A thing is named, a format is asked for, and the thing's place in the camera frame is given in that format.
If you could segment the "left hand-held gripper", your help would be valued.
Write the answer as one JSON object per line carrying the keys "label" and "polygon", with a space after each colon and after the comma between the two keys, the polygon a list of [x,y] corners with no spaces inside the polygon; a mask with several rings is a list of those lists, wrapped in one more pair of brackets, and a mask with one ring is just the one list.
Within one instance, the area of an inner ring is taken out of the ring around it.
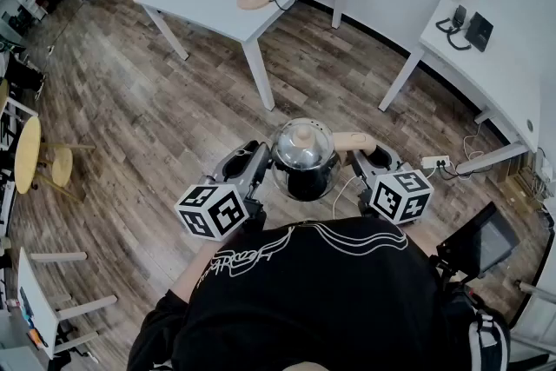
{"label": "left hand-held gripper", "polygon": [[241,229],[261,231],[266,221],[255,191],[270,165],[264,142],[250,141],[232,150],[214,172],[187,188],[175,204],[182,226],[193,237],[226,240]]}

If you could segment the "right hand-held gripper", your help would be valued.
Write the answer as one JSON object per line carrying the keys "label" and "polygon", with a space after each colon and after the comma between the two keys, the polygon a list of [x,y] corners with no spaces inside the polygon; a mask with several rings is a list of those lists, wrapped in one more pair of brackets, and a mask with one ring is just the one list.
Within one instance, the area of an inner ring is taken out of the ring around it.
{"label": "right hand-held gripper", "polygon": [[359,194],[359,210],[363,215],[380,217],[394,225],[419,219],[434,193],[426,176],[403,162],[386,145],[365,154],[356,150],[349,156],[354,173],[365,185]]}

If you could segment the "steel kettle with wooden handle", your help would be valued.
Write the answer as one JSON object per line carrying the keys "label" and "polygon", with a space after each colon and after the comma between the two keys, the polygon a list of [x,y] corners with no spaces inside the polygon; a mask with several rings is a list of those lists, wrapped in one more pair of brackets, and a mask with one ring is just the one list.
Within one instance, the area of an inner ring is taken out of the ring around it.
{"label": "steel kettle with wooden handle", "polygon": [[374,153],[375,139],[361,132],[333,132],[312,118],[285,123],[273,139],[271,171],[277,188],[299,202],[325,196],[338,182],[349,152]]}

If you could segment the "person's left forearm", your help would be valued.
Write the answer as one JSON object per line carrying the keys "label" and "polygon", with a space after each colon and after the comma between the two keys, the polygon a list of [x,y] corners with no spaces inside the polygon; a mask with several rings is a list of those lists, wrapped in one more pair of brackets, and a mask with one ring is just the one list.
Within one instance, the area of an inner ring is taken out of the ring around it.
{"label": "person's left forearm", "polygon": [[206,242],[199,249],[195,258],[180,274],[170,290],[182,301],[189,302],[196,284],[211,261],[214,254],[222,247],[219,242]]}

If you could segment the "person's right forearm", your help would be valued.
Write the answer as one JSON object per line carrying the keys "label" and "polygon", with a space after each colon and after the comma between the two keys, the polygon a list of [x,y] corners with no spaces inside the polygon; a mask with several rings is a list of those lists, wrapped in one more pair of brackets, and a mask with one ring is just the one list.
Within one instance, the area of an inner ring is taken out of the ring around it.
{"label": "person's right forearm", "polygon": [[411,223],[402,229],[426,255],[437,254],[436,246],[440,243],[440,238],[424,222]]}

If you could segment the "person's black printed shirt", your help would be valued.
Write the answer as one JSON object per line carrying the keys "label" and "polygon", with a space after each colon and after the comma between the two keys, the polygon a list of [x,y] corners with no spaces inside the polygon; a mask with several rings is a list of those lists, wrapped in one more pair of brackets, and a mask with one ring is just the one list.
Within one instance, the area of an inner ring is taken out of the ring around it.
{"label": "person's black printed shirt", "polygon": [[443,371],[436,272],[392,223],[353,217],[233,236],[189,302],[145,317],[127,371]]}

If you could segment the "white table with grommet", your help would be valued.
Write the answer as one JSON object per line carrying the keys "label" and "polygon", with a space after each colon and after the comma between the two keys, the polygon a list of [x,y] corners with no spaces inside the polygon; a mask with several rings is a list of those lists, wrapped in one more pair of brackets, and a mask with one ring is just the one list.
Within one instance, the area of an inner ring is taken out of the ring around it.
{"label": "white table with grommet", "polygon": [[442,19],[451,20],[457,6],[454,0],[438,2],[379,109],[388,108],[423,56],[435,56],[455,70],[459,79],[472,85],[486,100],[486,107],[475,117],[475,122],[491,120],[509,132],[509,144],[459,164],[455,170],[463,176],[538,150],[541,88],[539,75],[526,70],[509,41],[497,32],[490,36],[483,52],[475,48],[455,49],[436,24]]}

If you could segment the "yellow wooden stool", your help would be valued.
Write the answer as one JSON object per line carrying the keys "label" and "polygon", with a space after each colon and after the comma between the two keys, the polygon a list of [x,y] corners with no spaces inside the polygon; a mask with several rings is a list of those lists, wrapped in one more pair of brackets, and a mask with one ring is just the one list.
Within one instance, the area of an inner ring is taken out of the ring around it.
{"label": "yellow wooden stool", "polygon": [[49,161],[46,159],[40,159],[37,163],[38,166],[50,166],[51,176],[47,177],[43,175],[40,171],[35,173],[35,178],[40,182],[44,182],[54,190],[67,196],[74,202],[82,202],[83,200],[72,193],[70,193],[66,186],[70,182],[70,177],[73,171],[73,150],[95,150],[95,145],[88,144],[69,144],[69,143],[47,143],[42,142],[40,144],[41,149],[53,149],[54,150],[54,160]]}

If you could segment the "black box device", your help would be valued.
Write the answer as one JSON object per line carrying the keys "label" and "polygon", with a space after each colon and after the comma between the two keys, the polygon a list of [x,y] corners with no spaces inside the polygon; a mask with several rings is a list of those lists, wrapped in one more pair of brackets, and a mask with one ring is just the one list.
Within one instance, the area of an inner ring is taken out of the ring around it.
{"label": "black box device", "polygon": [[470,19],[465,38],[475,49],[484,52],[492,31],[493,25],[479,12],[475,12]]}

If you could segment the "black desk telephone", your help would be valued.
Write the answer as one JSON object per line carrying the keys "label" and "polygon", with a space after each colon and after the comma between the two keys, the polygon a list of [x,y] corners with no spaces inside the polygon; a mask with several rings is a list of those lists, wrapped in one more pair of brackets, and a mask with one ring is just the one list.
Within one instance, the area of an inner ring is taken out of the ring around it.
{"label": "black desk telephone", "polygon": [[467,16],[467,9],[462,5],[459,5],[455,10],[452,18],[446,18],[435,23],[437,30],[443,32],[447,37],[447,42],[449,45],[458,51],[470,50],[472,48],[471,44],[459,46],[452,41],[452,36],[457,35],[463,31],[463,25]]}

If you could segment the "round yellow table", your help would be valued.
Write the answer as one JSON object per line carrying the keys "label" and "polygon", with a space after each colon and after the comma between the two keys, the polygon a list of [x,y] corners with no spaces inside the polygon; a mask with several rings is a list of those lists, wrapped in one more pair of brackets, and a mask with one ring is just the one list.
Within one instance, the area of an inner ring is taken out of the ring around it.
{"label": "round yellow table", "polygon": [[41,123],[36,116],[30,117],[19,137],[14,163],[14,178],[19,194],[26,194],[33,182],[41,147]]}

